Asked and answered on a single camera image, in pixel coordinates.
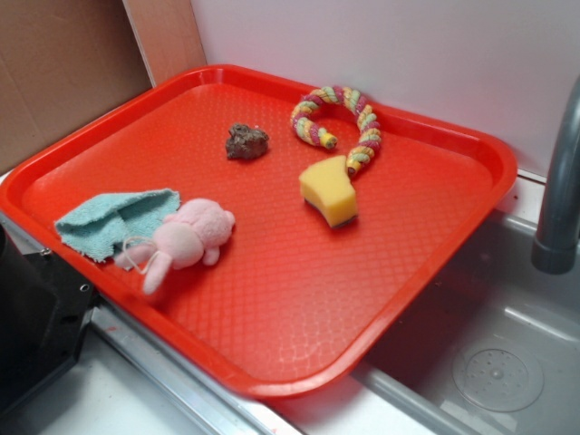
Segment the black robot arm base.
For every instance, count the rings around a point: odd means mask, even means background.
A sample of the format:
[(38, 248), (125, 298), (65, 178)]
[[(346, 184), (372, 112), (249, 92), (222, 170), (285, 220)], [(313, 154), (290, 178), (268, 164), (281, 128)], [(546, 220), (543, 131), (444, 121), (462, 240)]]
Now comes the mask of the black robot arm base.
[(1, 230), (1, 415), (79, 360), (94, 286), (52, 251), (22, 253)]

